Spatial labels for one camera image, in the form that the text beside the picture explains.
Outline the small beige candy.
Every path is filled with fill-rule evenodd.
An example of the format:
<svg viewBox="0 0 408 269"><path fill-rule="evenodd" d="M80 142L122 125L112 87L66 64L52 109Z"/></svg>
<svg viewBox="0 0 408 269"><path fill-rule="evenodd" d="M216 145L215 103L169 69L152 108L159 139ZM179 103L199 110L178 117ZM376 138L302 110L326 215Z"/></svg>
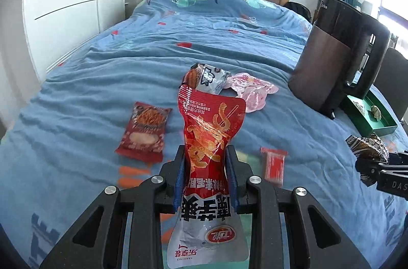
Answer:
<svg viewBox="0 0 408 269"><path fill-rule="evenodd" d="M383 116L378 106L372 105L370 107L370 110L371 110L371 114L373 114L373 117L376 119L376 121L380 121L382 119Z"/></svg>

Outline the black brown electric kettle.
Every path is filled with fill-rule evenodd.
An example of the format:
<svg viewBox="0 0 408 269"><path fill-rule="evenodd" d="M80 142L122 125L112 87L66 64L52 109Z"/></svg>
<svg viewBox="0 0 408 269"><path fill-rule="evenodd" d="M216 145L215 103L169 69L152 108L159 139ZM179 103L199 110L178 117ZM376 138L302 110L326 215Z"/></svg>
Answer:
<svg viewBox="0 0 408 269"><path fill-rule="evenodd" d="M330 119L343 99L363 99L378 75L390 31L342 0L321 0L288 81L291 92Z"/></svg>

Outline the dark red noodle snack packet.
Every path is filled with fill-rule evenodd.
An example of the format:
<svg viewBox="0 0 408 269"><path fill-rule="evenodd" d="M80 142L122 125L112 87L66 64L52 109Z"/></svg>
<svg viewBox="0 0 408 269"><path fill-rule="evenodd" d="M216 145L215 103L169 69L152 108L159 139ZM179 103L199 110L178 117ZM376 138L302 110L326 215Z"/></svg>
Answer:
<svg viewBox="0 0 408 269"><path fill-rule="evenodd" d="M115 152L149 164L163 160L164 133L171 108L136 101Z"/></svg>

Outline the pink cartoon snack pouch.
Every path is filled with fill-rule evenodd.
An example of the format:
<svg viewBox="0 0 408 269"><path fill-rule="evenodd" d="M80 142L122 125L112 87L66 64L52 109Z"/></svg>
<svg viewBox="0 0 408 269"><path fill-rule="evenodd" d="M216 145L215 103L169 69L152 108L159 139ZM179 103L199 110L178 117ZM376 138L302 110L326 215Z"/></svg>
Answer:
<svg viewBox="0 0 408 269"><path fill-rule="evenodd" d="M279 88L274 84L246 72L229 76L224 88L231 88L236 92L238 98L246 102L246 113L262 110L266 105L266 97L279 91Z"/></svg>

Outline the white cartoon candy packet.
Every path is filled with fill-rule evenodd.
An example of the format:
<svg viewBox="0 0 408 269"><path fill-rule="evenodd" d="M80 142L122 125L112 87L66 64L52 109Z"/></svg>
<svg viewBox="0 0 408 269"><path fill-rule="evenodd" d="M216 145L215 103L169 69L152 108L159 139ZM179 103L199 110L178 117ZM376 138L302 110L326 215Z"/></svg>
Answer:
<svg viewBox="0 0 408 269"><path fill-rule="evenodd" d="M354 106L359 110L359 112L360 112L362 115L365 115L365 113L366 113L366 108L364 107L364 104L363 104L362 101L352 100L351 102L354 104Z"/></svg>

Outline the brown gold cereal bar packet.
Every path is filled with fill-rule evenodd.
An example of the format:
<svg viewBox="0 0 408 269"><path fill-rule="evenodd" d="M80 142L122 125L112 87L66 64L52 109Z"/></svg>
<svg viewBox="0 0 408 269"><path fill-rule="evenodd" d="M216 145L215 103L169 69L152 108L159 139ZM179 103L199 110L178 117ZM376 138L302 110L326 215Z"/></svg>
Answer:
<svg viewBox="0 0 408 269"><path fill-rule="evenodd" d="M355 155L355 169L360 180L367 187L377 182L377 168L380 164L389 164L389 151L379 136L372 133L369 137L350 135L346 139L351 152Z"/></svg>

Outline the green shallow tray box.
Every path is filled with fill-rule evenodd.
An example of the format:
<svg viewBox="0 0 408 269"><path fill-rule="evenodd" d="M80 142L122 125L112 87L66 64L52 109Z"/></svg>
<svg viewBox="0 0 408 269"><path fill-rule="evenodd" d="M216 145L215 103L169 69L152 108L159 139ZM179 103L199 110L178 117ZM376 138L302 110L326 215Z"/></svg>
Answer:
<svg viewBox="0 0 408 269"><path fill-rule="evenodd" d="M352 100L359 100L363 102L364 107L366 108L365 115L362 115L359 112L359 110L351 102ZM372 105L376 105L380 108L382 113L382 119L380 121L376 121L373 114L371 114L370 107ZM372 93L371 90L368 91L366 97L363 99L348 95L340 103L340 108L353 122L354 126L363 137L368 137L372 133L375 133L379 137L390 135L398 127L397 121L391 116L390 112L386 109L378 97Z"/></svg>

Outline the blue patterned bed duvet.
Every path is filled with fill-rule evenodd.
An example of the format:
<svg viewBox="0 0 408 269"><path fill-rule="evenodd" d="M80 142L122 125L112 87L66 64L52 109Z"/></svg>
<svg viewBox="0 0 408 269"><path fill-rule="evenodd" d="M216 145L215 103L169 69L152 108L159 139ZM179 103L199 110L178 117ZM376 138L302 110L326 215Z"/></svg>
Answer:
<svg viewBox="0 0 408 269"><path fill-rule="evenodd" d="M310 190L379 268L403 233L407 202L364 185L346 144L357 133L341 110L329 119L288 88L311 24L262 1L144 0L129 19L95 37L43 82L1 142L1 225L29 268L38 268L93 199L116 184L122 166L140 178L160 164L116 152L135 102L170 109L164 159L183 142L177 94L196 63L246 72L277 86L246 115L233 139L260 168L261 147L285 150L284 187Z"/></svg>

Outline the silver chocolate cookie packet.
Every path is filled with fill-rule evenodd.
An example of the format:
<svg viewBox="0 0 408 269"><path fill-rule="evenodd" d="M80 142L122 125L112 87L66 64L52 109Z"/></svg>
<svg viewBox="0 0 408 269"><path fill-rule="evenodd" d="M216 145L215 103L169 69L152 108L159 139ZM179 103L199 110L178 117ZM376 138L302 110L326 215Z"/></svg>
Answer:
<svg viewBox="0 0 408 269"><path fill-rule="evenodd" d="M219 95L229 76L229 71L208 64L196 63L185 74L181 84L201 92Z"/></svg>

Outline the long red white snack bag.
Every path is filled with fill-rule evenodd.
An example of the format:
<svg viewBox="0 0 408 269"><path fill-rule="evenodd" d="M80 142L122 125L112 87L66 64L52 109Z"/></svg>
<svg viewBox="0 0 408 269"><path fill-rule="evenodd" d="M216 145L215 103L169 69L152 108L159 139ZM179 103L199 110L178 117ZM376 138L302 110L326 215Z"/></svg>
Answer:
<svg viewBox="0 0 408 269"><path fill-rule="evenodd" d="M235 213L225 175L226 148L241 128L246 103L181 86L188 178L178 221L167 247L167 265L181 268L248 258L248 244Z"/></svg>

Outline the grey office chair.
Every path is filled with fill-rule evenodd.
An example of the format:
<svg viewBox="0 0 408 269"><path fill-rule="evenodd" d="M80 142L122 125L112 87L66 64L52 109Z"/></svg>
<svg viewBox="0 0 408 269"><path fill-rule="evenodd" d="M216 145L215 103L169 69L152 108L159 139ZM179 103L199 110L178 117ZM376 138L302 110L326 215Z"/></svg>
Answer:
<svg viewBox="0 0 408 269"><path fill-rule="evenodd" d="M407 59L399 51L389 48L374 81L399 121L407 111L407 73Z"/></svg>

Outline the small red candy packet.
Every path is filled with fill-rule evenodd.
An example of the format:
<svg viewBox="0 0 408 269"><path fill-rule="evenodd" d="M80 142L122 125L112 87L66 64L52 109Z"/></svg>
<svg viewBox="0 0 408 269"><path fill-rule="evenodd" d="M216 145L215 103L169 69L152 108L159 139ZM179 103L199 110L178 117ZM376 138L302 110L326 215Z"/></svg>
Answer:
<svg viewBox="0 0 408 269"><path fill-rule="evenodd" d="M284 184L284 166L287 152L284 150L261 147L264 169L263 177L274 186L282 187Z"/></svg>

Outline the white wardrobe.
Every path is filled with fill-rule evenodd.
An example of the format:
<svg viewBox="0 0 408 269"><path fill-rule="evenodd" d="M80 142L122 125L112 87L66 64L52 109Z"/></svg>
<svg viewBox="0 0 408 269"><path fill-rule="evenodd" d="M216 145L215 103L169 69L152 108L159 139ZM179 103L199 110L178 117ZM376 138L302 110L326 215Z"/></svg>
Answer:
<svg viewBox="0 0 408 269"><path fill-rule="evenodd" d="M1 123L10 128L47 74L121 22L125 0L1 0Z"/></svg>

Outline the black backpack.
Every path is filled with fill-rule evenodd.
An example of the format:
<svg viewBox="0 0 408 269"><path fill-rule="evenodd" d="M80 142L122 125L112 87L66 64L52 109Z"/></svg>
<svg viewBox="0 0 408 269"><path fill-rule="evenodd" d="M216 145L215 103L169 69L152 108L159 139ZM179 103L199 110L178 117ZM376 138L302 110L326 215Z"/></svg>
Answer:
<svg viewBox="0 0 408 269"><path fill-rule="evenodd" d="M302 5L301 3L289 1L284 4L284 7L304 17L309 23L311 22L311 12L309 8Z"/></svg>

